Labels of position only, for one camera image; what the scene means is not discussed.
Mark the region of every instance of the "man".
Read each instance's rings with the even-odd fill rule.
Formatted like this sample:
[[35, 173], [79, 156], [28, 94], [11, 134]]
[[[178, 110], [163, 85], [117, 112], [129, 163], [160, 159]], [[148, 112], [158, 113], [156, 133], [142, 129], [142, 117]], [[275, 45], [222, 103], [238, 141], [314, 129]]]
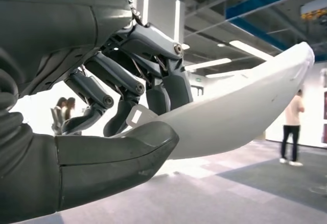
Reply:
[[304, 113], [304, 107], [302, 103], [302, 90], [298, 90], [298, 93], [285, 109], [286, 122], [284, 125], [284, 138], [282, 142], [281, 155], [280, 162], [285, 164], [288, 159], [285, 156], [286, 152], [287, 139], [292, 134], [293, 138], [293, 149], [292, 153], [292, 161], [289, 164], [292, 166], [303, 166], [298, 162], [298, 141], [300, 134], [300, 113]]

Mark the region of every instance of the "long dark hair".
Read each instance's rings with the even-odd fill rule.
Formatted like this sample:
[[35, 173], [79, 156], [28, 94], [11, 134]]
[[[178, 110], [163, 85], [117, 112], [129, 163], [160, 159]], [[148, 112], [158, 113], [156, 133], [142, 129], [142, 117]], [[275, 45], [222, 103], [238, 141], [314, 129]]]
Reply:
[[57, 106], [59, 106], [60, 108], [63, 108], [63, 103], [63, 102], [66, 102], [67, 99], [65, 97], [61, 97], [60, 99], [58, 100], [58, 102], [57, 102]]
[[75, 101], [75, 99], [73, 97], [67, 100], [67, 110], [65, 112], [65, 120], [71, 118], [71, 110], [75, 108]]

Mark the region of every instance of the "person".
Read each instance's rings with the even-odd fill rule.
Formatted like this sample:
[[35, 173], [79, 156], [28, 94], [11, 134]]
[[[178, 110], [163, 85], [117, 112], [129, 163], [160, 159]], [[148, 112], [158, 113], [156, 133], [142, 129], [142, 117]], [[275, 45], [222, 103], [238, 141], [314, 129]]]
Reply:
[[289, 135], [292, 135], [293, 148], [292, 161], [289, 161], [289, 165], [303, 166], [303, 164], [298, 161], [298, 141], [301, 127], [299, 114], [304, 112], [304, 106], [302, 103], [302, 90], [301, 89], [285, 109], [286, 123], [283, 127], [284, 137], [281, 146], [280, 163], [285, 164], [288, 162], [285, 154], [286, 152], [287, 140]]
[[66, 98], [61, 97], [58, 100], [58, 102], [57, 102], [57, 105], [54, 108], [51, 109], [51, 113], [53, 119], [53, 123], [52, 124], [51, 129], [57, 136], [61, 135], [61, 127], [63, 123], [62, 111], [64, 107], [66, 107], [66, 102]]
[[75, 105], [75, 98], [71, 97], [67, 100], [66, 106], [63, 109], [63, 116], [65, 121], [72, 118], [72, 112], [75, 109]]

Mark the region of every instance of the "gray carpet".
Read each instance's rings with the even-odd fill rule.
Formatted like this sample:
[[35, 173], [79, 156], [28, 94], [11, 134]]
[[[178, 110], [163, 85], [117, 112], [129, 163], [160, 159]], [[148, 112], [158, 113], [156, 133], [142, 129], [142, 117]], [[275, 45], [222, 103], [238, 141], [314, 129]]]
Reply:
[[327, 198], [313, 194], [310, 188], [327, 185], [327, 156], [301, 153], [304, 167], [281, 165], [278, 159], [219, 174], [228, 180], [296, 201], [327, 213]]

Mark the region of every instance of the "white sneakers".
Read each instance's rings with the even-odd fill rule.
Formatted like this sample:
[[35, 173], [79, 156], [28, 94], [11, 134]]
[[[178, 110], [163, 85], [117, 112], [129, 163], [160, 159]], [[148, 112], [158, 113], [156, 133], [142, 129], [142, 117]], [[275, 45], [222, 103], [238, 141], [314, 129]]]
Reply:
[[280, 159], [280, 163], [281, 163], [281, 164], [286, 164], [286, 163], [287, 163], [287, 160], [286, 160], [286, 159], [281, 158], [281, 159]]
[[301, 164], [300, 162], [294, 162], [294, 161], [289, 161], [289, 162], [288, 162], [287, 159], [283, 159], [283, 158], [280, 159], [280, 163], [281, 163], [281, 164], [287, 164], [287, 163], [289, 163], [289, 165], [295, 166], [295, 167], [301, 167], [301, 166], [303, 166], [303, 164]]
[[302, 163], [300, 163], [300, 162], [294, 162], [294, 161], [289, 161], [289, 165], [292, 165], [292, 166], [296, 166], [296, 167], [301, 167], [301, 166], [303, 166]]

